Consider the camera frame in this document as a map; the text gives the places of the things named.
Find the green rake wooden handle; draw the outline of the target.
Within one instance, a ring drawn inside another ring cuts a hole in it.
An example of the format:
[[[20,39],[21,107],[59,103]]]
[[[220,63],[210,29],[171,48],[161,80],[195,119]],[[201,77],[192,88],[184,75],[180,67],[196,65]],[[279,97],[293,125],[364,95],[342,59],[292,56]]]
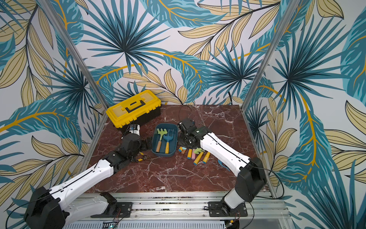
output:
[[[162,128],[160,128],[160,129],[157,129],[157,133],[158,133],[158,135],[160,136],[159,137],[159,141],[158,141],[158,143],[157,143],[157,147],[156,147],[156,153],[159,153],[160,152],[160,148],[161,148],[161,144],[162,144],[162,138],[163,138],[163,136],[165,135],[165,134],[167,134],[168,132],[167,132],[167,130],[166,129],[162,129]]]

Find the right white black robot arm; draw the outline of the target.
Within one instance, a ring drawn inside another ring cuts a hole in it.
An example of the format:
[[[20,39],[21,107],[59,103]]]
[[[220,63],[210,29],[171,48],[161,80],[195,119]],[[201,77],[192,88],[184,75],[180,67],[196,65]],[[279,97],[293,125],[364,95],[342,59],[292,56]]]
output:
[[[221,200],[222,210],[228,214],[240,204],[252,202],[267,182],[261,159],[250,158],[236,151],[208,128],[197,128],[190,118],[179,122],[177,126],[185,147],[197,147],[211,153],[236,176],[235,187]]]

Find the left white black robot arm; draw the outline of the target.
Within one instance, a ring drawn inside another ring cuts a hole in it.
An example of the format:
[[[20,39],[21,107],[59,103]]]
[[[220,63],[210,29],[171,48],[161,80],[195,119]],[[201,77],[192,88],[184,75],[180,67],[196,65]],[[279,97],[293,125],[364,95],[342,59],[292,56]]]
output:
[[[36,189],[26,209],[24,221],[31,229],[62,229],[87,217],[119,217],[123,210],[130,214],[130,204],[119,204],[107,192],[78,203],[74,203],[74,200],[94,185],[135,162],[138,155],[151,148],[151,138],[141,139],[138,134],[133,133],[125,135],[115,150],[102,156],[84,172],[49,189]]]

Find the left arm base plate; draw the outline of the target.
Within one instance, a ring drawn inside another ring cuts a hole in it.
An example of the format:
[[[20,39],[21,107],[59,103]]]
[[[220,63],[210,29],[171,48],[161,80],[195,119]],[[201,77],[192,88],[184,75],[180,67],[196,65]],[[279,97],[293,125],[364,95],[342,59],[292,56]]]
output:
[[[109,204],[107,209],[91,218],[129,218],[132,210],[132,202],[116,202]]]

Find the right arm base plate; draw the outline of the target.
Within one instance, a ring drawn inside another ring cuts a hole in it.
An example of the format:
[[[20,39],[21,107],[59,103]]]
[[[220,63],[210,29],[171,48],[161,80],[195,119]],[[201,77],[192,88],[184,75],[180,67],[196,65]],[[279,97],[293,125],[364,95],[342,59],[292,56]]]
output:
[[[232,209],[222,201],[208,202],[207,210],[210,217],[247,217],[248,212],[245,203],[239,204]]]

